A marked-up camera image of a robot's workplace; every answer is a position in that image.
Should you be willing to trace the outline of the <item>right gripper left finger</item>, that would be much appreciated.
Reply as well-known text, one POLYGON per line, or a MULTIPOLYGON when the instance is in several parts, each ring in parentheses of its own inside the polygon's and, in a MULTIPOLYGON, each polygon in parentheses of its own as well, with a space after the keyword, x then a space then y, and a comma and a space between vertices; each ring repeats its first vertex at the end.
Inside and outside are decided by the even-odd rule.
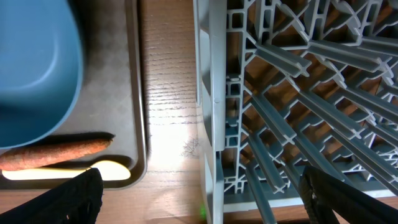
POLYGON ((94 224, 101 210, 103 180, 92 168, 1 214, 1 224, 94 224))

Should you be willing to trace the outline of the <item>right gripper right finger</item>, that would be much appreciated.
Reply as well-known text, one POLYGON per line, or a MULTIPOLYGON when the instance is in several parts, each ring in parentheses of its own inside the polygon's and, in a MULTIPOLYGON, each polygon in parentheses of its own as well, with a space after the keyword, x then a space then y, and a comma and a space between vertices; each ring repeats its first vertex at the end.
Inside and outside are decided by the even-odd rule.
POLYGON ((338 214, 348 223, 397 223, 397 209, 313 166, 306 166, 298 192, 310 223, 338 224, 338 214))

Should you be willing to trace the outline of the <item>dark blue plate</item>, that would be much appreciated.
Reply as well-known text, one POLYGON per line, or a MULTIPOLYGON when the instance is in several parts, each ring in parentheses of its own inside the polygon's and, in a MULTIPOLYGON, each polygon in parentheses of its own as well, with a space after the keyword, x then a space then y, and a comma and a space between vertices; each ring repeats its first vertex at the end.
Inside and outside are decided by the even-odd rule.
POLYGON ((1 149, 37 142, 78 99, 84 50, 71 1, 1 1, 1 149))

